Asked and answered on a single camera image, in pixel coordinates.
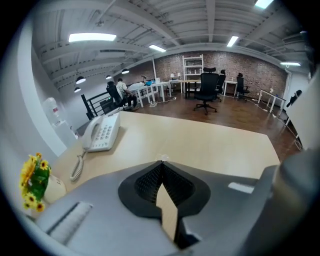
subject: gray device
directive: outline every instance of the gray device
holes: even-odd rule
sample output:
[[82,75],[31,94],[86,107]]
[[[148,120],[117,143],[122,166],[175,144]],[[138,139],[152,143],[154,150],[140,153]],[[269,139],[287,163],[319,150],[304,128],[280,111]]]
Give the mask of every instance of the gray device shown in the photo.
[[[284,239],[312,205],[320,187],[317,154],[288,157],[267,167],[260,179],[146,163],[88,180],[36,224],[83,255],[260,255]],[[178,210],[174,243],[156,206],[161,184]]]

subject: railing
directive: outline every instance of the railing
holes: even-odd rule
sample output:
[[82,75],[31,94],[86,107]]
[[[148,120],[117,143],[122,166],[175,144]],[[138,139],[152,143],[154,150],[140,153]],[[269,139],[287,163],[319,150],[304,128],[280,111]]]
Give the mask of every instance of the railing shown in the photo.
[[82,94],[81,98],[87,111],[86,116],[89,120],[105,115],[117,108],[108,92],[103,92],[89,99],[86,99],[85,95]]

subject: flower pot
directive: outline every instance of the flower pot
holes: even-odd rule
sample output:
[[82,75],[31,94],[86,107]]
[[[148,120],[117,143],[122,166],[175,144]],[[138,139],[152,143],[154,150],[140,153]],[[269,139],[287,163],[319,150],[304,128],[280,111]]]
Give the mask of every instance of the flower pot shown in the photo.
[[62,198],[66,193],[66,186],[62,180],[50,175],[43,199],[47,203],[53,204],[56,200]]

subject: telephone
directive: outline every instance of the telephone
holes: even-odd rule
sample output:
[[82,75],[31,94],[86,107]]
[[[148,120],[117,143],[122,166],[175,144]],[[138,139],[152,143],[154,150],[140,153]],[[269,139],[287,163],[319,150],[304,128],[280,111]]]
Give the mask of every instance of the telephone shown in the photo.
[[95,117],[86,128],[82,140],[83,151],[78,155],[78,162],[70,173],[70,180],[76,181],[84,166],[86,152],[110,150],[117,138],[120,127],[119,113],[110,116]]

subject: wooden floor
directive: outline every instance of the wooden floor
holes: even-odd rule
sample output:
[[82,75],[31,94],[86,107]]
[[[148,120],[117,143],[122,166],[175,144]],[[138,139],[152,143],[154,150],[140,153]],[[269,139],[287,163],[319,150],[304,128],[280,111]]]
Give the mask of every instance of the wooden floor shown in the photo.
[[[184,99],[180,93],[175,93],[172,97],[176,97],[176,100],[159,103],[156,107],[149,107],[148,100],[143,99],[144,108],[140,108],[136,112],[205,122],[266,134],[281,162],[288,156],[299,152],[295,145],[295,136],[278,119],[273,118],[271,113],[261,110],[249,101],[244,102],[243,100],[220,96],[222,102],[210,102],[210,106],[217,108],[217,113],[213,109],[209,109],[208,115],[205,115],[203,108],[193,111],[196,104],[201,102],[192,99],[192,95],[190,99]],[[159,97],[156,97],[155,100],[162,101]],[[260,107],[265,109],[266,105],[260,103]],[[274,112],[277,113],[278,111],[279,108],[275,107]],[[287,116],[282,113],[280,118],[286,119]]]

